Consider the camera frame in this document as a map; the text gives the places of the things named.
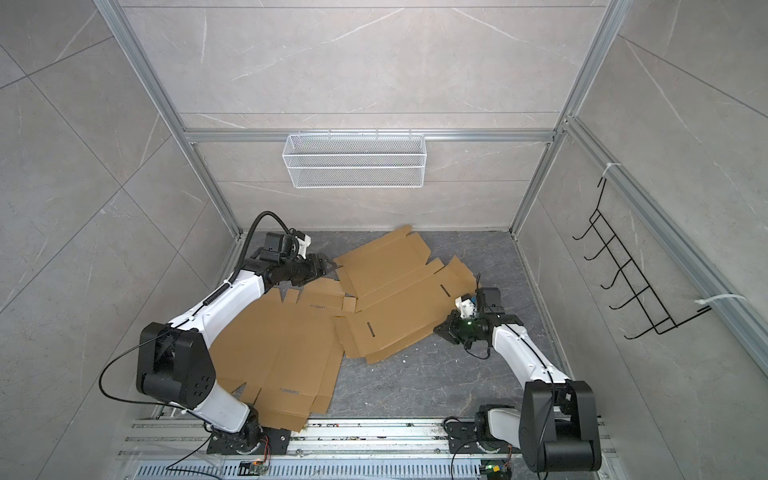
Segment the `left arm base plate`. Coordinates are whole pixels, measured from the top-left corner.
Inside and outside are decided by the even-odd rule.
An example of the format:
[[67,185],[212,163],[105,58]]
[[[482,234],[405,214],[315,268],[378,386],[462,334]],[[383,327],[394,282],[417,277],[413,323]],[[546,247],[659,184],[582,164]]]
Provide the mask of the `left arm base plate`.
[[284,455],[287,452],[292,432],[259,426],[255,430],[227,433],[213,430],[207,446],[207,454],[221,455]]

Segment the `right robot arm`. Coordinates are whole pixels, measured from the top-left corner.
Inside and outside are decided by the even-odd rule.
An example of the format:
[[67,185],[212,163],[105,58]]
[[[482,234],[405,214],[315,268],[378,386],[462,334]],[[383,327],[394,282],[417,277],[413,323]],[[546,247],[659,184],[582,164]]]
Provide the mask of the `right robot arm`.
[[484,341],[487,360],[496,352],[523,387],[520,407],[483,405],[473,432],[456,450],[477,446],[496,450],[501,443],[521,452],[529,470],[595,472],[602,449],[595,395],[585,381],[558,369],[530,337],[522,321],[501,306],[497,288],[479,287],[455,300],[455,308],[434,333],[469,353]]

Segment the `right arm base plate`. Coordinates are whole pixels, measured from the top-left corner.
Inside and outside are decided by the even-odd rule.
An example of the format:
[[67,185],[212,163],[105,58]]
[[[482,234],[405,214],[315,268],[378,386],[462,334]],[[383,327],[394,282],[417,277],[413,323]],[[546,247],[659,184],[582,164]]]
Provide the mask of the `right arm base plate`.
[[482,436],[474,421],[462,421],[448,417],[442,422],[442,429],[448,440],[451,454],[512,454],[520,453],[518,448],[507,442]]

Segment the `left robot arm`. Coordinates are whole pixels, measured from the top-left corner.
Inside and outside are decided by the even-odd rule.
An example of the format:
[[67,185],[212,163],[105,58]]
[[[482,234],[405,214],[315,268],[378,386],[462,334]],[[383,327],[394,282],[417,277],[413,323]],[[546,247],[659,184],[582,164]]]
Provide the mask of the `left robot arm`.
[[310,244],[311,237],[296,229],[268,233],[252,254],[245,242],[232,274],[213,293],[171,321],[153,322],[142,330],[137,390],[192,412],[236,451],[253,452],[263,438],[258,412],[219,385],[209,348],[238,314],[272,287],[282,282],[301,287],[337,268],[327,255],[309,253]]

